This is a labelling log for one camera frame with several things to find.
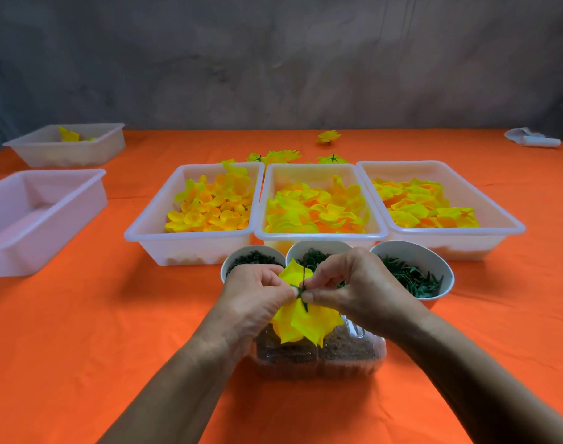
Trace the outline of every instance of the crumpled white plastic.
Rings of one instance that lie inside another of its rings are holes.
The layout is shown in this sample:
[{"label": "crumpled white plastic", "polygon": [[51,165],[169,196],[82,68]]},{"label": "crumpled white plastic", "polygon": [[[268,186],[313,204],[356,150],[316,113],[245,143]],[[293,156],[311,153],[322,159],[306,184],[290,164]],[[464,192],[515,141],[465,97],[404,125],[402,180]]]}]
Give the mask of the crumpled white plastic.
[{"label": "crumpled white plastic", "polygon": [[558,138],[548,138],[541,133],[533,133],[528,128],[514,128],[507,131],[504,136],[522,146],[541,146],[556,148],[561,144]]}]

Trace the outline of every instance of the person's right hand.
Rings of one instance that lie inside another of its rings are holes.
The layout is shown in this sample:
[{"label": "person's right hand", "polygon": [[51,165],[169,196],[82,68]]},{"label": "person's right hand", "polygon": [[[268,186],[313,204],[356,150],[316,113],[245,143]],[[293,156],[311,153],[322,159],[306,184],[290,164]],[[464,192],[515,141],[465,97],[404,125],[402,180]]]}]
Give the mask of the person's right hand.
[{"label": "person's right hand", "polygon": [[[336,288],[345,280],[347,285]],[[429,314],[390,273],[382,260],[356,247],[323,261],[306,280],[302,300],[328,306],[366,330],[394,340],[411,321]]]}]

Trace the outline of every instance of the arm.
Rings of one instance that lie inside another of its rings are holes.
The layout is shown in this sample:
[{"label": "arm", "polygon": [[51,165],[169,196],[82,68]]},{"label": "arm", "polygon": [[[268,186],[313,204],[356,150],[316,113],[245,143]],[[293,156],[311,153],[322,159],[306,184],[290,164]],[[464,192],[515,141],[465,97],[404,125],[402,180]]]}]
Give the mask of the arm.
[{"label": "arm", "polygon": [[297,292],[276,265],[241,265],[195,334],[147,383],[98,444],[199,441],[252,339]]},{"label": "arm", "polygon": [[[337,281],[348,284],[336,290]],[[427,374],[475,444],[563,444],[563,418],[475,343],[427,310],[363,249],[331,256],[304,302],[336,308],[401,347]]]}]

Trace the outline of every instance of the hand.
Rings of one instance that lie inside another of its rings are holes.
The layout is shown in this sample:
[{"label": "hand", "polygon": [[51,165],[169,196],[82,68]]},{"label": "hand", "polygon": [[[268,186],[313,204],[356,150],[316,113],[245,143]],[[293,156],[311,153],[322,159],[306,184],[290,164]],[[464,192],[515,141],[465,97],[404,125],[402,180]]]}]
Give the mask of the hand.
[{"label": "hand", "polygon": [[[343,280],[347,285],[337,289]],[[378,256],[360,247],[323,261],[306,280],[306,289],[304,302],[334,308],[355,324],[392,340],[410,321],[429,314]]]},{"label": "hand", "polygon": [[226,277],[220,298],[196,334],[204,340],[240,344],[241,355],[282,306],[295,301],[298,291],[279,278],[279,265],[238,265]]}]

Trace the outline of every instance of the forearm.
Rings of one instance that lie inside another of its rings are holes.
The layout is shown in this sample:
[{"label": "forearm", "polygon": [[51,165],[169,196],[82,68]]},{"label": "forearm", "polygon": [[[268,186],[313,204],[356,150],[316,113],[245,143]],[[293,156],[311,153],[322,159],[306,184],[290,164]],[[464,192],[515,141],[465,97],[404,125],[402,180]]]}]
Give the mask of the forearm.
[{"label": "forearm", "polygon": [[563,443],[563,418],[433,314],[395,342],[423,369],[475,443]]},{"label": "forearm", "polygon": [[99,444],[199,441],[241,352],[200,330],[147,383]]}]

